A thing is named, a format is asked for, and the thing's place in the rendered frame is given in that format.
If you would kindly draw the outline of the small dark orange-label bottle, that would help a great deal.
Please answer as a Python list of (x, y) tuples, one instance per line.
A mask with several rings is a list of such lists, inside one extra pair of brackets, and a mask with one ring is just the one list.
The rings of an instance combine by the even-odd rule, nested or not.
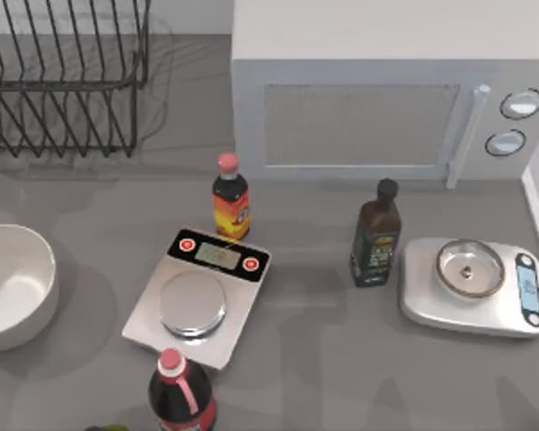
[(219, 174), (212, 185), (216, 231), (240, 241), (249, 232), (251, 224), (249, 186), (238, 171), (235, 153), (221, 153), (217, 165)]

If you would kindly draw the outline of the square silver kitchen scale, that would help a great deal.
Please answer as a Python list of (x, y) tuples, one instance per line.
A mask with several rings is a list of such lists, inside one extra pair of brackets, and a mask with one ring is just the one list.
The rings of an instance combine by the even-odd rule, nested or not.
[(215, 370), (229, 363), (271, 255), (263, 248), (184, 227), (157, 262), (122, 335), (168, 347)]

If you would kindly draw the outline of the dark green-label oil bottle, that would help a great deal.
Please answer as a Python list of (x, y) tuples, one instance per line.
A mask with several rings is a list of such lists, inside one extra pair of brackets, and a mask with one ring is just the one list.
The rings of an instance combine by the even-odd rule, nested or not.
[(395, 204), (399, 185), (395, 180), (377, 183), (376, 198), (362, 205), (354, 234), (349, 268), (359, 288), (387, 283), (402, 230)]

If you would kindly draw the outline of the pale microwave oven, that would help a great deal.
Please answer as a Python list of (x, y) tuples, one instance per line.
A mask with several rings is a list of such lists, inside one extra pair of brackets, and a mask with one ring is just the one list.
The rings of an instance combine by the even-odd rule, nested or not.
[[(235, 149), (253, 179), (444, 180), (473, 105), (490, 94), (459, 180), (513, 180), (539, 143), (539, 0), (235, 0)], [(517, 129), (525, 146), (485, 150)]]

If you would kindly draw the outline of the large dark red-label bottle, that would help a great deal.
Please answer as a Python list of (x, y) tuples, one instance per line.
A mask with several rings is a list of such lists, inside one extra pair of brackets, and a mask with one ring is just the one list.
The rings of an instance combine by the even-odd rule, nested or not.
[(159, 431), (213, 431), (217, 405), (205, 368), (175, 348), (158, 357), (148, 402)]

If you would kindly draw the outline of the rounded silver kitchen scale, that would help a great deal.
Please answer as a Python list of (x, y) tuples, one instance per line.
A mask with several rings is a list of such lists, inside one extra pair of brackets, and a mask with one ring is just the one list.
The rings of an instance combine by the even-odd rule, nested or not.
[(400, 257), (400, 306), (421, 325), (508, 338), (539, 336), (539, 259), (497, 242), (426, 237)]

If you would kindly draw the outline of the small microwave knob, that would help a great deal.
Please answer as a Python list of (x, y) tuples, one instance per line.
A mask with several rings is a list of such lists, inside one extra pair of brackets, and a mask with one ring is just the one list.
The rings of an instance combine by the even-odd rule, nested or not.
[(486, 143), (486, 152), (493, 157), (508, 157), (518, 153), (526, 144), (526, 135), (511, 129), (507, 132), (491, 135)]

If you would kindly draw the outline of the white bowl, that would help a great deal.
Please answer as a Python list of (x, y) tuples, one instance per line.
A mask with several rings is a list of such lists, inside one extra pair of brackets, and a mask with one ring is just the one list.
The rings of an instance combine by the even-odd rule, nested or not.
[(57, 309), (57, 260), (31, 228), (0, 224), (0, 352), (34, 339)]

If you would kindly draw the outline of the large microwave knob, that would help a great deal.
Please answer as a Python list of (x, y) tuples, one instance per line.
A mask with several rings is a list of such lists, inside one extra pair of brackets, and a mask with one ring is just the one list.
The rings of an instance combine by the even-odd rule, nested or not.
[(527, 89), (513, 92), (504, 98), (499, 110), (506, 119), (527, 119), (539, 111), (539, 91)]

